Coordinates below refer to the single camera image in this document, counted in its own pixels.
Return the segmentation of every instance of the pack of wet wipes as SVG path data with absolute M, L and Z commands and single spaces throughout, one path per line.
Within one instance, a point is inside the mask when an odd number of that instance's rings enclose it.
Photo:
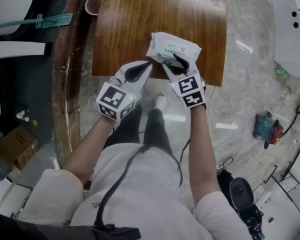
M 196 43 L 172 34 L 157 32 L 152 33 L 151 36 L 152 39 L 146 56 L 159 63 L 164 62 L 169 66 L 182 68 L 182 65 L 176 60 L 173 54 L 182 54 L 196 61 L 201 52 L 201 48 Z

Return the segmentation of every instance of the foot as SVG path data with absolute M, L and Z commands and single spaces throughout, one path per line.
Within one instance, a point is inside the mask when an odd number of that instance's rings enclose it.
M 159 93 L 158 96 L 154 100 L 153 108 L 163 110 L 166 106 L 166 103 L 167 103 L 166 97 L 163 95 L 163 93 Z

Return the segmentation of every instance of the white shirt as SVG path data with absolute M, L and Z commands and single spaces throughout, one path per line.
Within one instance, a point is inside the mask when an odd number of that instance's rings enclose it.
M 93 225 L 101 200 L 140 146 L 124 143 L 107 147 L 96 164 L 85 201 L 82 183 L 71 172 L 45 170 L 19 220 L 54 226 Z M 103 222 L 139 228 L 143 240 L 252 239 L 221 192 L 203 197 L 192 214 L 180 202 L 176 162 L 155 147 L 133 160 L 105 206 Z

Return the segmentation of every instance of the person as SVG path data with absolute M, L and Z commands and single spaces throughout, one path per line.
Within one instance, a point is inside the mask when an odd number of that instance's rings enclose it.
M 181 203 L 178 165 L 171 157 L 162 113 L 165 105 L 166 98 L 159 94 L 144 132 L 143 144 L 151 148 L 132 161 L 126 177 L 104 207 L 104 224 L 139 228 L 143 240 L 251 239 L 247 226 L 219 188 L 203 105 L 190 109 L 189 179 L 195 204 L 193 214 Z M 63 169 L 44 171 L 19 220 L 50 226 L 93 225 L 104 195 L 142 146 L 141 116 L 142 108 L 138 105 L 110 135 L 115 121 L 102 115 Z M 83 186 L 92 172 L 89 198 L 83 200 Z

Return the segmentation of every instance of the wooden table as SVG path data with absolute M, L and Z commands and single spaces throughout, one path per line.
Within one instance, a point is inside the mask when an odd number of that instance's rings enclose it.
M 96 24 L 94 76 L 113 76 L 120 66 L 147 60 L 152 78 L 166 79 L 160 64 L 146 57 L 151 33 L 166 32 L 198 44 L 196 61 L 206 83 L 221 86 L 226 53 L 225 0 L 101 0 Z

